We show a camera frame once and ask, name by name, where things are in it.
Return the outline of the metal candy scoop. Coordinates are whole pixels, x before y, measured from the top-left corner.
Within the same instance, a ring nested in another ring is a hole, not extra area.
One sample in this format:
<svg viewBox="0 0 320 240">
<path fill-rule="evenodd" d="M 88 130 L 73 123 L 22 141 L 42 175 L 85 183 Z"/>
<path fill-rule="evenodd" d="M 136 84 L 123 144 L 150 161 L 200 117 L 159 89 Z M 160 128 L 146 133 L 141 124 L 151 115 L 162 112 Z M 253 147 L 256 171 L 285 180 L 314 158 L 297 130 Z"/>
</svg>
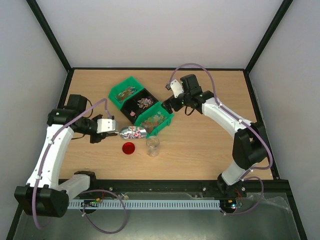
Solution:
<svg viewBox="0 0 320 240">
<path fill-rule="evenodd" d="M 147 131 L 141 126 L 123 127 L 118 134 L 124 140 L 143 139 L 148 135 Z"/>
</svg>

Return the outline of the green bin star candies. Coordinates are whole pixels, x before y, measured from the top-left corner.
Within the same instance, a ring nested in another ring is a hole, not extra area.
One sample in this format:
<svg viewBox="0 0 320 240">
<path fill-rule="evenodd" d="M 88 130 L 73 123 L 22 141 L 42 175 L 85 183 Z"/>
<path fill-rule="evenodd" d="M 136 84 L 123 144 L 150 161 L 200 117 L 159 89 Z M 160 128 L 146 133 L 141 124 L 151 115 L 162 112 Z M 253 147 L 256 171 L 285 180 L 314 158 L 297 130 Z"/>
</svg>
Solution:
<svg viewBox="0 0 320 240">
<path fill-rule="evenodd" d="M 168 113 L 167 110 L 162 107 L 162 103 L 157 102 L 140 114 L 134 125 L 144 128 L 147 132 L 147 138 L 149 138 L 151 136 L 157 136 L 161 130 L 169 126 L 173 117 L 173 113 Z"/>
</svg>

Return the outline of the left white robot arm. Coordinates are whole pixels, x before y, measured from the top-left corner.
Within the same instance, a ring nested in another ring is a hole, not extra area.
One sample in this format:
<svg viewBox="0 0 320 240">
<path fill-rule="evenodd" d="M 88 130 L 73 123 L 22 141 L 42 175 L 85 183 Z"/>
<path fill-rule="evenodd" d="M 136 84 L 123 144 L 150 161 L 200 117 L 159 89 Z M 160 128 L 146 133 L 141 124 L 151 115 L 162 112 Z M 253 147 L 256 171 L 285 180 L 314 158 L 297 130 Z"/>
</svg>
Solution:
<svg viewBox="0 0 320 240">
<path fill-rule="evenodd" d="M 92 119 L 86 117 L 99 104 L 106 104 L 107 99 L 90 108 L 87 108 L 87 101 L 80 94 L 71 94 L 66 105 L 48 114 L 45 141 L 37 164 L 26 184 L 17 186 L 14 192 L 27 215 L 61 218 L 69 202 L 90 188 L 95 174 L 89 171 L 78 171 L 59 183 L 62 163 L 74 134 L 89 136 L 92 144 L 116 136 L 117 123 L 110 113 L 106 117 L 101 114 Z"/>
</svg>

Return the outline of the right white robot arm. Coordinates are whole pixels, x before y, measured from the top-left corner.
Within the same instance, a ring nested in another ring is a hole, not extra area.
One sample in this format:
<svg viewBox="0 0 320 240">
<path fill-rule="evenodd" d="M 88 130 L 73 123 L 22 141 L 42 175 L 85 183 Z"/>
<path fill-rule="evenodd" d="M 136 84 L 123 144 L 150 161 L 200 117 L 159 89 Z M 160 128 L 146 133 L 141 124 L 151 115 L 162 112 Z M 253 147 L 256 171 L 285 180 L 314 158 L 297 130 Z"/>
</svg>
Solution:
<svg viewBox="0 0 320 240">
<path fill-rule="evenodd" d="M 217 177 L 217 188 L 222 195 L 229 196 L 235 191 L 235 184 L 257 169 L 258 163 L 272 158 L 264 124 L 249 121 L 232 111 L 220 101 L 214 90 L 203 91 L 194 74 L 180 80 L 170 78 L 165 87 L 173 93 L 162 103 L 168 113 L 191 108 L 215 121 L 232 137 L 233 160 Z"/>
</svg>

